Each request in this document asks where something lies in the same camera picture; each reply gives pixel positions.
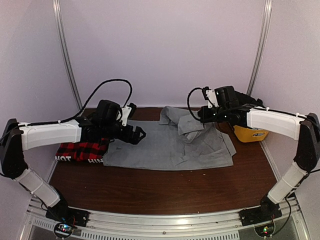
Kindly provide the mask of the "grey long sleeve shirt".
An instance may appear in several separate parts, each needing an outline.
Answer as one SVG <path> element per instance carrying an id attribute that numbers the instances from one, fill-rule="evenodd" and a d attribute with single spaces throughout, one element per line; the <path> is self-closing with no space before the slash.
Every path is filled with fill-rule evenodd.
<path id="1" fill-rule="evenodd" d="M 233 166 L 236 149 L 213 122 L 201 123 L 186 109 L 164 107 L 158 121 L 130 120 L 146 137 L 137 145 L 116 139 L 103 156 L 106 167 L 193 171 Z"/>

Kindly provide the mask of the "yellow plastic basket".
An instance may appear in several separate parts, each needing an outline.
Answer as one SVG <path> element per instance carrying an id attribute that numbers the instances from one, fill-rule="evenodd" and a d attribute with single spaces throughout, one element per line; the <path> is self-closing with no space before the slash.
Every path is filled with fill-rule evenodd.
<path id="1" fill-rule="evenodd" d="M 246 128 L 235 125 L 233 132 L 237 139 L 242 143 L 263 141 L 269 134 L 269 131 L 260 128 Z"/>

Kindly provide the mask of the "red black plaid shirt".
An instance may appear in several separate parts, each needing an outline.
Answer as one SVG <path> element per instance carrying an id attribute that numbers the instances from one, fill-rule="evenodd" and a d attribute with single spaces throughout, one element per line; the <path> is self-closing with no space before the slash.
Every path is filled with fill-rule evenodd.
<path id="1" fill-rule="evenodd" d="M 110 141 L 102 138 L 99 142 L 61 143 L 54 159 L 58 162 L 86 162 L 102 164 Z"/>

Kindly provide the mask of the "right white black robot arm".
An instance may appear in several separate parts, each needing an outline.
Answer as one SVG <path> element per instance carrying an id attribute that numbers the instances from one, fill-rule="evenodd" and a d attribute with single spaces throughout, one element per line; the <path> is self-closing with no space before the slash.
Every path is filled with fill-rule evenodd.
<path id="1" fill-rule="evenodd" d="M 202 123 L 228 122 L 231 126 L 261 129 L 297 141 L 293 162 L 281 179 L 262 199 L 256 210 L 259 220 L 268 220 L 275 212 L 275 205 L 298 188 L 312 172 L 320 159 L 320 123 L 314 113 L 303 115 L 270 109 L 240 101 L 233 86 L 201 89 L 207 106 L 198 112 Z"/>

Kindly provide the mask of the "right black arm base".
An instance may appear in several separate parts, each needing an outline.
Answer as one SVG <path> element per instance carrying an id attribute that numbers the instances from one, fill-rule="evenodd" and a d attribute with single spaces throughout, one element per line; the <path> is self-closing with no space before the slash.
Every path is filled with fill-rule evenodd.
<path id="1" fill-rule="evenodd" d="M 275 219 L 282 215 L 280 205 L 273 203 L 267 195 L 260 201 L 260 206 L 246 208 L 239 212 L 242 226 L 253 225 L 255 233 L 261 238 L 269 238 L 275 233 Z"/>

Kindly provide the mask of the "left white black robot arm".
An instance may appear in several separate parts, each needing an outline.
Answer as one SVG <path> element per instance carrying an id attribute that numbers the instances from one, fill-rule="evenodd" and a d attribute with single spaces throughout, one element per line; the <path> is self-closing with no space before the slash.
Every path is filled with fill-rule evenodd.
<path id="1" fill-rule="evenodd" d="M 25 162 L 24 152 L 33 148 L 64 143 L 94 142 L 102 138 L 118 139 L 137 145 L 146 137 L 139 126 L 128 124 L 136 110 L 133 103 L 125 107 L 101 100 L 90 117 L 74 116 L 52 122 L 19 123 L 10 119 L 0 139 L 0 167 L 4 177 L 17 181 L 52 208 L 61 222 L 72 218 L 72 211 L 58 191 Z"/>

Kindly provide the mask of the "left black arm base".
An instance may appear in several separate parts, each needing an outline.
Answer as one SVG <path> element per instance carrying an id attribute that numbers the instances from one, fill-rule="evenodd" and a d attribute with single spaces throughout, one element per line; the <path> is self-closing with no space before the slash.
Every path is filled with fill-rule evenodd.
<path id="1" fill-rule="evenodd" d="M 67 200 L 59 190 L 59 202 L 53 206 L 46 206 L 45 217 L 56 221 L 53 227 L 53 233 L 59 239 L 69 238 L 78 227 L 86 227 L 89 212 L 86 210 L 69 207 Z"/>

